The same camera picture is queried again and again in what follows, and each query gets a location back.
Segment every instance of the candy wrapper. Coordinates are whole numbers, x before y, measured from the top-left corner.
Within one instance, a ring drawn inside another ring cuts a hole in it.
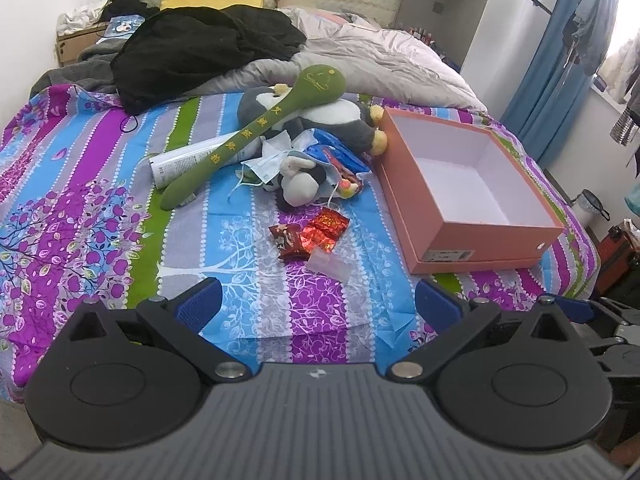
[[[342,233],[347,230],[349,219],[337,211],[323,207],[300,233],[302,246],[311,254],[314,247],[330,253]]]
[[[280,251],[279,258],[288,260],[308,260],[309,252],[302,246],[300,239],[300,226],[297,224],[278,224],[269,227],[269,231],[276,241],[276,247]]]

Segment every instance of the orange shoe box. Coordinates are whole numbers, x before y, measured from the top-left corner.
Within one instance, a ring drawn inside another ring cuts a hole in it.
[[[380,129],[376,174],[410,273],[531,267],[562,233],[491,131],[394,108]]]

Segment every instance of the green spoon-shaped toy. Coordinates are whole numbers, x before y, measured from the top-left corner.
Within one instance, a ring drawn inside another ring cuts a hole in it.
[[[274,124],[302,108],[332,103],[344,94],[345,88],[344,76],[335,68],[327,65],[312,65],[305,68],[282,101],[169,184],[162,194],[160,208],[165,211],[175,209],[209,180],[211,175],[238,150],[244,148]]]

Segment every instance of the box label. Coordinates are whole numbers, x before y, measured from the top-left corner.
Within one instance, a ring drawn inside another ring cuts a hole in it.
[[[424,262],[466,262],[475,251],[427,251],[424,253]]]

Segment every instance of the floor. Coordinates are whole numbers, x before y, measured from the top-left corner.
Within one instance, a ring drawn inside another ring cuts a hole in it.
[[[18,465],[39,445],[24,407],[0,399],[0,469]]]

